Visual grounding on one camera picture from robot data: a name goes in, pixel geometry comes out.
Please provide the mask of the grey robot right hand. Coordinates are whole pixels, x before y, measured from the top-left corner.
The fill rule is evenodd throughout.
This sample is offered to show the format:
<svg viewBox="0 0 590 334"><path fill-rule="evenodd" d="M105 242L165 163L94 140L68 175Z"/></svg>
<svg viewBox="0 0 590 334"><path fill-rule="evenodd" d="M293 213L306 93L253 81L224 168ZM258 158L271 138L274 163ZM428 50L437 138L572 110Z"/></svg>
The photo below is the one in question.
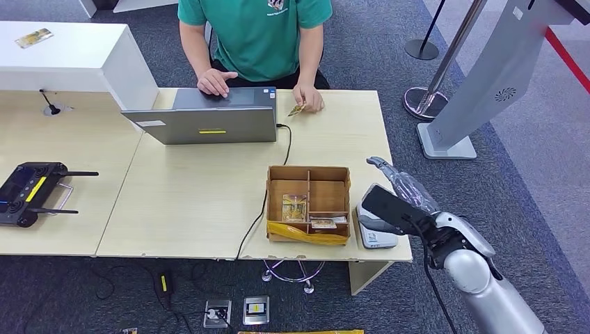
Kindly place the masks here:
<svg viewBox="0 0 590 334"><path fill-rule="evenodd" d="M393 190L373 184L357 206L359 224L377 232L423 237L435 228L432 214L440 205L413 176L399 171L381 157L366 159L391 183Z"/></svg>

